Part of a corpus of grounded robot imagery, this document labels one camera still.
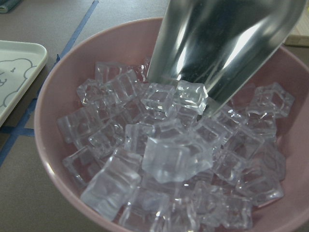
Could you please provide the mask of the pile of clear ice cubes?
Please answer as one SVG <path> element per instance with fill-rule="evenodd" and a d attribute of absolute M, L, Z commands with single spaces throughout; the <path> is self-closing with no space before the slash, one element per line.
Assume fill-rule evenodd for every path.
<path fill-rule="evenodd" d="M 77 149 L 62 163 L 81 201 L 134 232 L 251 228 L 253 208 L 284 195 L 276 121 L 294 97 L 250 84 L 207 117 L 201 84 L 150 84 L 149 63 L 97 62 L 82 107 L 56 121 Z"/>

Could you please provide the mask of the steel ice scoop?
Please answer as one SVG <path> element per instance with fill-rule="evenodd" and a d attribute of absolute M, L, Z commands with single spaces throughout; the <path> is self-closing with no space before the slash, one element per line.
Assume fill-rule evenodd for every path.
<path fill-rule="evenodd" d="M 147 78 L 202 83 L 215 114 L 273 55 L 299 21 L 304 0 L 171 0 Z"/>

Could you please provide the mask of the cream serving tray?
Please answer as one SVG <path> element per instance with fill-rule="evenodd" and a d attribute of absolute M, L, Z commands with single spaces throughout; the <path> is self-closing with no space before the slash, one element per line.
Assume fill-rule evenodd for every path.
<path fill-rule="evenodd" d="M 0 124 L 16 107 L 48 60 L 38 43 L 0 42 Z"/>

